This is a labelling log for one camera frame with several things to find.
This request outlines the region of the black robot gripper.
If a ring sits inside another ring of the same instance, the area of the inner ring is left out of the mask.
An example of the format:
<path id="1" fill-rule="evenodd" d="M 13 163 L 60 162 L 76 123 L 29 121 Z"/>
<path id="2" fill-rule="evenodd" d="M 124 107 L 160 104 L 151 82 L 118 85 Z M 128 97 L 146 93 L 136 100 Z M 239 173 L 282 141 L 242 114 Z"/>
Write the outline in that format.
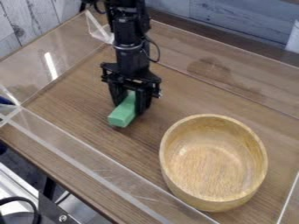
<path id="1" fill-rule="evenodd" d="M 151 72 L 150 44 L 114 45 L 116 61 L 103 62 L 102 80 L 108 84 L 108 90 L 115 106 L 127 98 L 127 91 L 135 91 L 135 112 L 140 116 L 151 107 L 152 97 L 160 94 L 162 78 Z"/>

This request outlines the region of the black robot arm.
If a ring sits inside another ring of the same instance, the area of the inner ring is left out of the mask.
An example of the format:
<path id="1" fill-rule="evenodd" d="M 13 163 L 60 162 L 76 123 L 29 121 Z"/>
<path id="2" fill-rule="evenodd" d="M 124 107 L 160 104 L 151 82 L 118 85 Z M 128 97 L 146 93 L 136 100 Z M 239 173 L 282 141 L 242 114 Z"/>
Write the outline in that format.
<path id="1" fill-rule="evenodd" d="M 160 47 L 147 33 L 151 30 L 151 17 L 146 0 L 80 0 L 91 4 L 99 14 L 107 16 L 108 28 L 115 39 L 116 62 L 100 64 L 102 81 L 115 106 L 135 93 L 135 113 L 140 116 L 151 107 L 152 98 L 160 96 L 162 78 L 151 72 L 151 63 L 162 57 Z"/>

